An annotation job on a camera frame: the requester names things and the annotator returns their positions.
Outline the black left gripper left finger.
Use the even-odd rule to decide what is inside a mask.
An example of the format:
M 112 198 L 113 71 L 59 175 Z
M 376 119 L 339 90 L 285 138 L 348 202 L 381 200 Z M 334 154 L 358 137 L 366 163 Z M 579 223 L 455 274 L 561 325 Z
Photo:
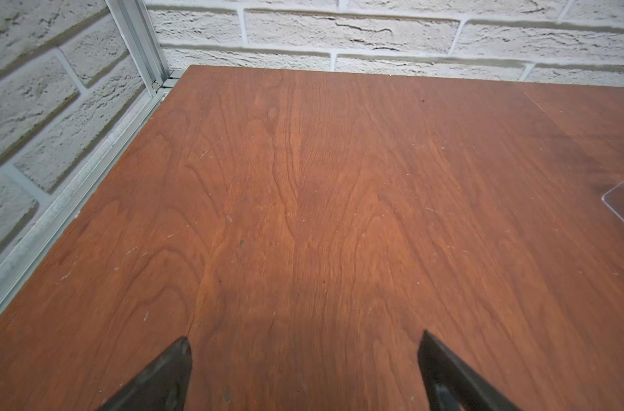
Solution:
M 98 410 L 183 410 L 192 368 L 189 339 L 180 337 Z

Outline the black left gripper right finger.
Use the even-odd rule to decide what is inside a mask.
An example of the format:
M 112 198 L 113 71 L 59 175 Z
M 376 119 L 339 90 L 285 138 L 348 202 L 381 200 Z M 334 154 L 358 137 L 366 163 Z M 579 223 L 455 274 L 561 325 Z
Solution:
M 424 331 L 417 361 L 431 410 L 517 410 L 438 337 Z

